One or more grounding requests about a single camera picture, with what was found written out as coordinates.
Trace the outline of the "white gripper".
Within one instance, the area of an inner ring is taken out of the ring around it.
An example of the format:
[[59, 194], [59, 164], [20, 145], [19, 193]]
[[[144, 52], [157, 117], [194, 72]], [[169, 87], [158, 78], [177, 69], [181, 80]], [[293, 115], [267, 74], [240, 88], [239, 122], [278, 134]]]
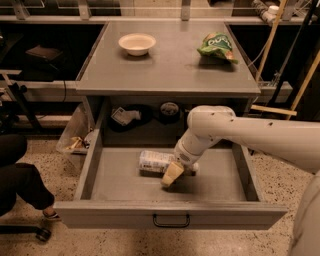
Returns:
[[169, 187], [184, 172], [183, 165], [192, 165], [202, 156], [202, 148], [197, 141], [180, 138], [174, 148], [177, 161], [173, 161], [166, 169], [161, 184]]

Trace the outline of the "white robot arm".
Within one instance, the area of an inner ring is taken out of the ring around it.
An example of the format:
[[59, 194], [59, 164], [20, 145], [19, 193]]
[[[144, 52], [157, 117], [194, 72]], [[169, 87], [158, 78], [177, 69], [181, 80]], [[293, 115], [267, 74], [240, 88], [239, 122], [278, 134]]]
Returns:
[[294, 221], [289, 256], [320, 256], [320, 124], [238, 117], [225, 106], [198, 106], [187, 117], [188, 129], [178, 140], [162, 184], [171, 185], [186, 166], [220, 140], [246, 146], [313, 175]]

